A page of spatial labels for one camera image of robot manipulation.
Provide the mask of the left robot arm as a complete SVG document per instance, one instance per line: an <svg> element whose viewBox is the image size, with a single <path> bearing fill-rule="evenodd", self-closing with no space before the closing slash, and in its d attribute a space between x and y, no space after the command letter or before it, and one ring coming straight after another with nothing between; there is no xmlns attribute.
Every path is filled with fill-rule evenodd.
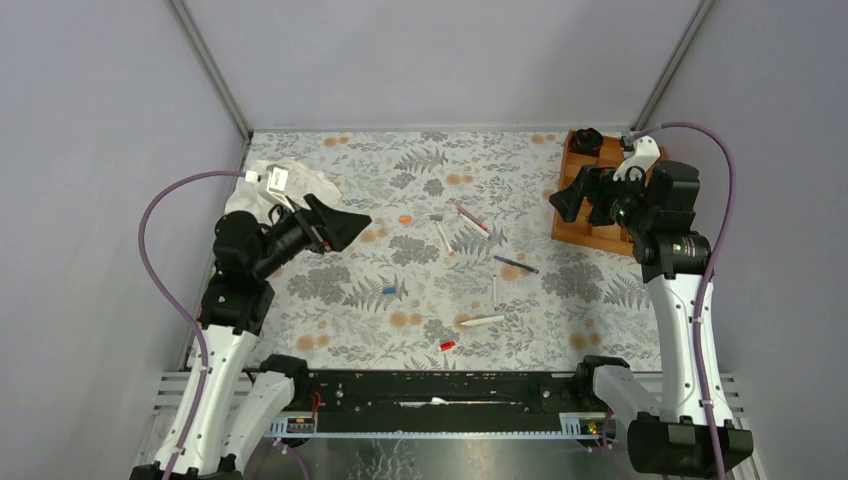
<svg viewBox="0 0 848 480"><path fill-rule="evenodd" d="M178 406L172 431L133 479L241 479L253 449L284 408L309 401L305 361L273 355L260 366L247 398L232 398L249 351L259 338L274 298L268 279L303 251L341 252L371 223L370 216L343 212L315 195L305 207L276 205L279 217L262 224L247 211L223 215L214 227L216 271L209 280L195 326L199 356Z"/></svg>

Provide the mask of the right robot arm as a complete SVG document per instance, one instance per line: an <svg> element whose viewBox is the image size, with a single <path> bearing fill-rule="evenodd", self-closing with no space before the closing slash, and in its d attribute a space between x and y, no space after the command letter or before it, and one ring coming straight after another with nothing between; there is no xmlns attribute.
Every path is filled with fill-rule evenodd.
<svg viewBox="0 0 848 480"><path fill-rule="evenodd" d="M584 165L550 202L566 222L589 204L590 225L628 232L660 341L659 397L636 382L625 361L587 356L573 386L575 402L589 412L607 405L635 471L723 479L752 455L754 442L734 422L714 354L714 251L692 228L699 190L698 170L680 162L663 161L650 172L629 167L623 175Z"/></svg>

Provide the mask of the white pen blue tip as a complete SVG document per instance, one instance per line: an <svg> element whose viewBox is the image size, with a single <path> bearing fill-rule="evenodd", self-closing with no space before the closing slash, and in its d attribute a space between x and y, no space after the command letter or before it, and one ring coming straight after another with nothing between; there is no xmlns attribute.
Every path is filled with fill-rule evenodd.
<svg viewBox="0 0 848 480"><path fill-rule="evenodd" d="M504 315L488 316L488 317L481 317L481 318L464 320L464 321L461 321L459 323L459 325L462 326L462 327L470 328L470 327L475 327L475 326L482 326L482 325L488 325L488 324L501 322L504 319L505 319Z"/></svg>

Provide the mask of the purple pen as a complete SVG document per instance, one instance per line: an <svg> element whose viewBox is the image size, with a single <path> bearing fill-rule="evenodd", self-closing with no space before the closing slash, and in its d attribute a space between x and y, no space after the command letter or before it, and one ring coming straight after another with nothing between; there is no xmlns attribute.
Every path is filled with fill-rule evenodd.
<svg viewBox="0 0 848 480"><path fill-rule="evenodd" d="M522 270L524 270L524 271L531 272L531 273L533 273L533 274L537 274L537 275L538 275L538 274L540 273L540 272L539 272L539 270L538 270L538 269L536 269L536 268L534 268L534 267L531 267L531 266L525 265L525 264L520 263L520 262L515 261L515 260L511 260L511 259L504 258L504 257L502 257L502 256L494 255L494 256L493 256L493 259L494 259L494 260L496 260L496 261L498 261L498 262L501 262L501 263L503 263L503 264L505 264L505 265L510 265L510 266L513 266L513 267L516 267L516 268L522 269Z"/></svg>

